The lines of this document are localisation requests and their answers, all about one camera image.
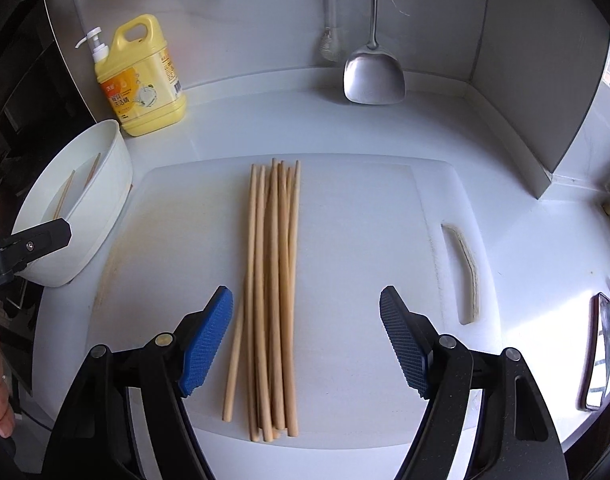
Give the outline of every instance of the yellow dish soap bottle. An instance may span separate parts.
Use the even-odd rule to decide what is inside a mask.
[[[128,41],[125,32],[138,25],[144,37]],[[159,21],[143,14],[116,29],[112,46],[100,43],[96,27],[79,41],[87,41],[101,85],[124,130],[140,136],[169,126],[185,115],[186,98],[174,71]]]

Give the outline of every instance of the black cable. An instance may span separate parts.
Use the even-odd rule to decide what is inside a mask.
[[[52,428],[50,428],[50,427],[46,426],[45,424],[43,424],[42,422],[39,422],[38,420],[36,420],[32,415],[30,415],[28,412],[26,412],[26,410],[24,410],[23,408],[21,408],[21,413],[27,415],[29,420],[34,421],[35,423],[37,423],[44,430],[47,430],[47,431],[50,431],[50,432],[52,431]]]

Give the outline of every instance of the white brush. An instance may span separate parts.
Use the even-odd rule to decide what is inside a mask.
[[[320,55],[328,61],[338,62],[341,59],[341,42],[336,27],[336,0],[327,0],[327,25],[320,38]]]

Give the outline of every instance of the cutting board handle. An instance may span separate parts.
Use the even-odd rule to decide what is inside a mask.
[[[476,260],[465,235],[456,225],[441,224],[441,229],[451,264],[458,320],[461,325],[468,325],[480,317],[480,276]]]

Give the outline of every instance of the product label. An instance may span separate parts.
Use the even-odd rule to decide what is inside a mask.
[[[166,48],[101,86],[122,123],[168,105],[181,95],[181,84]]]

